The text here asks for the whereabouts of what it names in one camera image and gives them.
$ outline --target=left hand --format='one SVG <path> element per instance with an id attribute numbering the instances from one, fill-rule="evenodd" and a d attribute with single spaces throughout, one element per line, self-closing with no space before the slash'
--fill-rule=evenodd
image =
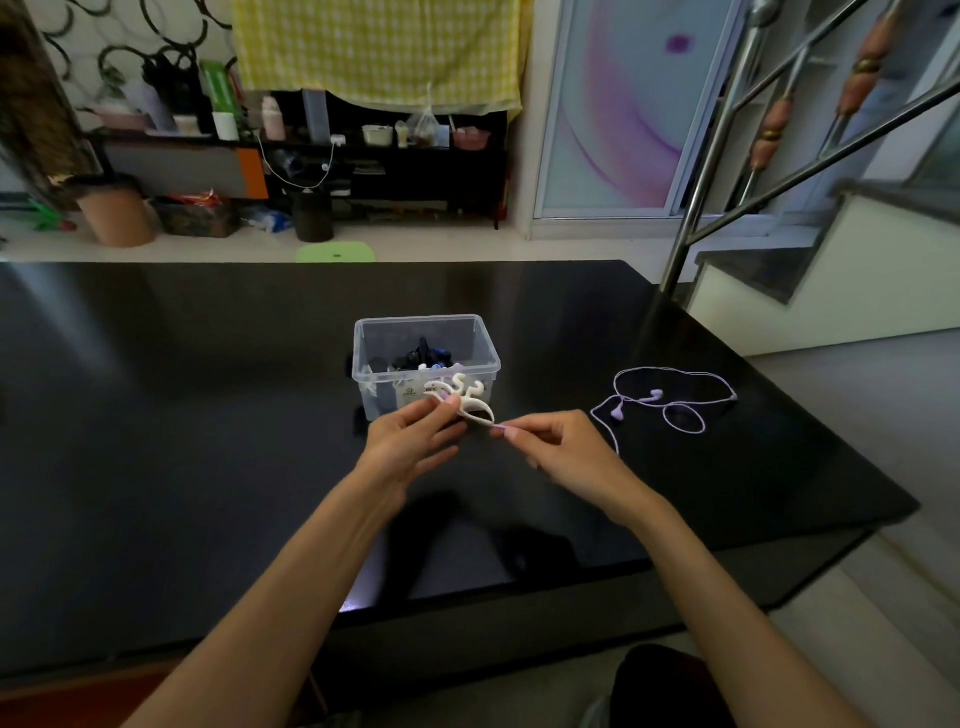
<path id="1" fill-rule="evenodd" d="M 408 404 L 374 420 L 355 473 L 372 484 L 396 491 L 399 504 L 415 478 L 439 468 L 457 454 L 451 445 L 467 432 L 467 423 L 447 426 L 457 418 L 460 398 L 439 402 L 433 397 Z"/>

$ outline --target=earphone wire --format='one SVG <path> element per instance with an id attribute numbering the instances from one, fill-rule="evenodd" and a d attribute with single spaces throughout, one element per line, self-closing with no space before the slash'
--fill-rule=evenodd
<path id="1" fill-rule="evenodd" d="M 260 155 L 263 157 L 263 163 L 266 164 L 267 169 L 269 169 L 274 174 L 274 176 L 277 177 L 284 184 L 289 184 L 291 187 L 299 187 L 300 189 L 317 189 L 317 187 L 319 187 L 321 184 L 326 182 L 326 178 L 330 176 L 330 170 L 333 169 L 333 151 L 337 148 L 335 144 L 330 145 L 330 161 L 326 164 L 326 174 L 324 174 L 324 178 L 319 182 L 317 182 L 316 184 L 311 184 L 309 187 L 304 187 L 302 184 L 297 184 L 296 182 L 290 182 L 289 180 L 285 180 L 277 173 L 276 169 L 274 169 L 273 166 L 271 166 L 270 160 L 267 159 L 267 152 L 263 148 L 263 140 L 260 138 L 260 130 L 257 129 L 253 133 L 253 135 L 256 136 L 256 143 L 260 145 Z"/>
<path id="2" fill-rule="evenodd" d="M 652 397 L 645 397 L 645 398 L 638 398 L 638 399 L 634 399 L 633 397 L 627 397 L 626 395 L 620 392 L 620 389 L 617 386 L 617 381 L 622 376 L 631 374 L 633 372 L 642 372 L 645 370 L 651 370 L 656 372 L 674 372 L 676 374 L 681 374 L 686 376 L 709 376 L 711 378 L 718 379 L 719 381 L 723 382 L 724 385 L 727 387 L 727 389 L 730 390 L 730 396 L 723 400 L 710 400 L 710 401 L 677 400 L 677 401 L 670 401 L 665 404 L 656 404 L 656 402 L 660 401 L 660 399 L 663 396 L 661 390 L 653 390 L 651 392 Z M 686 435 L 702 435 L 704 432 L 707 431 L 707 421 L 704 420 L 703 415 L 701 415 L 700 412 L 694 408 L 695 406 L 706 406 L 708 404 L 723 404 L 724 402 L 737 400 L 736 392 L 730 386 L 730 383 L 726 381 L 724 378 L 722 378 L 721 376 L 713 374 L 711 372 L 685 372 L 682 369 L 674 369 L 673 367 L 634 367 L 633 369 L 621 370 L 620 372 L 616 373 L 616 376 L 613 377 L 613 390 L 616 394 L 610 395 L 605 400 L 603 400 L 602 402 L 597 404 L 595 407 L 593 407 L 593 409 L 590 410 L 590 416 L 610 433 L 611 439 L 613 440 L 613 449 L 616 451 L 617 455 L 620 454 L 620 443 L 617 442 L 616 435 L 613 433 L 613 428 L 610 427 L 603 420 L 601 420 L 599 415 L 597 415 L 597 411 L 605 407 L 607 403 L 610 402 L 611 400 L 620 400 L 620 405 L 619 405 L 620 407 L 622 407 L 623 404 L 625 404 L 626 402 L 630 402 L 632 404 L 642 404 L 645 407 L 653 407 L 654 409 L 658 409 L 661 415 L 663 416 L 664 422 L 666 422 L 668 425 L 673 427 L 678 432 L 682 432 L 683 434 L 686 434 Z M 680 407 L 682 409 L 686 409 L 692 412 L 696 416 L 696 418 L 700 421 L 700 429 L 694 431 L 689 429 L 683 429 L 682 427 L 677 427 L 676 425 L 674 425 L 672 422 L 670 422 L 670 419 L 666 416 L 667 410 L 670 409 L 670 407 Z"/>

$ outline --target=label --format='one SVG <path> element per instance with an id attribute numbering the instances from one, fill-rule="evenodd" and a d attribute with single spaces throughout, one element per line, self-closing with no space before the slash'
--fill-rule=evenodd
<path id="1" fill-rule="evenodd" d="M 396 408 L 402 409 L 411 402 L 417 400 L 422 400 L 426 397 L 426 390 L 423 389 L 423 385 L 426 384 L 424 379 L 407 379 L 406 381 L 397 382 L 394 387 L 396 388 Z"/>

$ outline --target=glossy black tabletop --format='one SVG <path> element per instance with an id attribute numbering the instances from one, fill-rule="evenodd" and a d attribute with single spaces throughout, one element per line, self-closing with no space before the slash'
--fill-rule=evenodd
<path id="1" fill-rule="evenodd" d="M 623 262 L 11 264 L 0 268 L 0 675 L 206 634 L 363 448 L 344 368 L 354 322 L 442 313 L 486 322 L 501 420 L 590 409 L 630 366 L 723 376 L 739 400 L 704 408 L 703 435 L 638 406 L 617 428 L 624 460 L 713 549 L 916 508 Z M 725 396 L 665 373 L 625 382 L 654 387 Z M 345 619 L 646 566 L 625 530 L 471 432 L 413 488 Z"/>

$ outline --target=yellow curtain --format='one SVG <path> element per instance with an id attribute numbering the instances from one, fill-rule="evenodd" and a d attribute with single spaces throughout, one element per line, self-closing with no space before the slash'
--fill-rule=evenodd
<path id="1" fill-rule="evenodd" d="M 233 0 L 245 88 L 359 106 L 520 109 L 533 0 Z"/>

